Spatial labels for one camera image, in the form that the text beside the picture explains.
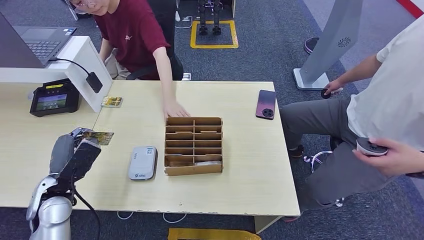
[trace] white t-shirt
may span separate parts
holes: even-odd
[[[424,151],[424,16],[377,54],[382,63],[369,86],[352,95],[350,130]]]

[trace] purple phone case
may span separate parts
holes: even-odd
[[[256,107],[256,117],[261,119],[274,119],[274,113],[276,108],[276,92],[275,91],[267,91],[267,90],[260,90],[259,91],[259,98],[257,100],[257,107]],[[264,110],[272,110],[272,116],[265,116]]]

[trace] card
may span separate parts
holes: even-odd
[[[101,106],[104,108],[120,108],[123,100],[120,96],[105,96],[101,102]]]
[[[106,132],[106,131],[85,131],[82,133],[83,138],[95,138],[98,140],[98,144],[100,146],[109,145],[114,136],[114,132]]]

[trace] cable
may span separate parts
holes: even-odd
[[[118,218],[120,219],[120,220],[127,220],[127,219],[129,219],[129,218],[131,218],[131,216],[134,214],[134,212],[132,211],[131,212],[131,214],[129,215],[129,216],[127,216],[127,217],[121,217],[120,215],[119,215],[119,211],[117,211],[116,212],[116,215],[118,216]]]
[[[187,213],[186,213],[186,214],[184,214],[184,216],[183,216],[180,220],[178,220],[178,221],[168,221],[168,220],[165,218],[165,213],[163,213],[162,217],[163,217],[163,220],[165,220],[165,222],[167,222],[167,223],[169,223],[169,224],[176,224],[176,223],[181,222],[183,219],[185,219],[185,218],[187,217]]]
[[[97,237],[96,240],[100,240],[100,218],[99,215],[97,215],[96,210],[94,210],[94,208],[90,205],[90,203],[88,203],[77,191],[77,189],[75,188],[74,185],[74,174],[72,175],[72,177],[70,178],[70,185],[72,188],[72,192],[75,193],[75,195],[79,198],[79,200],[81,200],[89,209],[90,211],[95,215],[95,220],[97,222]]]
[[[190,26],[175,26],[176,29],[190,29],[193,26],[193,17],[187,16],[187,18],[190,18]]]
[[[49,60],[49,62],[57,62],[57,61],[66,61],[66,62],[73,63],[73,64],[77,65],[78,67],[82,68],[82,70],[84,70],[87,73],[87,75],[90,75],[89,71],[87,71],[83,66],[79,65],[78,63],[76,63],[72,60],[57,58],[57,57],[53,57],[52,59]]]

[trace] yellow tape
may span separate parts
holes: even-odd
[[[46,86],[45,89],[55,89],[55,88],[60,88],[62,86],[63,84],[51,85],[51,86]]]
[[[168,240],[261,240],[258,235],[241,230],[170,228]]]
[[[214,21],[206,21],[206,24],[213,24]],[[191,27],[191,39],[190,47],[193,49],[238,49],[239,40],[237,39],[236,33],[236,23],[234,20],[219,21],[219,24],[229,24],[229,29],[231,31],[232,45],[223,44],[223,45],[196,45],[196,36],[198,31],[198,24],[200,21],[193,21],[193,26]]]

